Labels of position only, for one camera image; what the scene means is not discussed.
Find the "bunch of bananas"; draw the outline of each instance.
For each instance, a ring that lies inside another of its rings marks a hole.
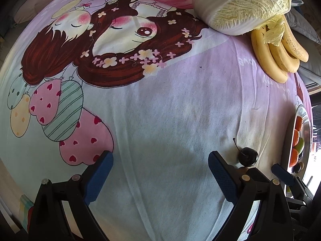
[[[278,83],[285,83],[288,73],[295,73],[300,60],[307,62],[309,54],[293,36],[293,33],[284,19],[284,34],[279,46],[263,42],[266,26],[252,30],[251,40],[254,53],[262,69]]]

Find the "green striped balloon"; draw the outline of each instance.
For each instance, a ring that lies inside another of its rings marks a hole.
[[[83,104],[83,92],[75,81],[61,83],[58,111],[52,122],[42,126],[45,135],[52,141],[67,139],[75,130]]]

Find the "cherry stem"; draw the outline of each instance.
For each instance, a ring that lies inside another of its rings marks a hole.
[[[245,157],[247,157],[247,155],[245,155],[242,151],[240,151],[240,149],[239,149],[238,146],[236,145],[235,138],[233,138],[233,141],[234,141],[234,144],[235,144],[236,148],[239,150],[239,152],[242,153]]]

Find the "pink heart-shaped balloon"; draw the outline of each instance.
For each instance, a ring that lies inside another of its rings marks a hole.
[[[39,86],[31,97],[29,109],[41,125],[49,124],[55,117],[61,94],[61,79],[54,79]]]
[[[84,108],[81,110],[79,126],[64,143],[60,146],[60,154],[69,165],[94,164],[104,150],[113,151],[114,148],[107,126],[98,116]]]

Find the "cartoon eye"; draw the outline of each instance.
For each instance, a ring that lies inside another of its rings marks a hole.
[[[140,27],[137,30],[137,33],[141,36],[150,36],[152,34],[153,30],[148,27]]]

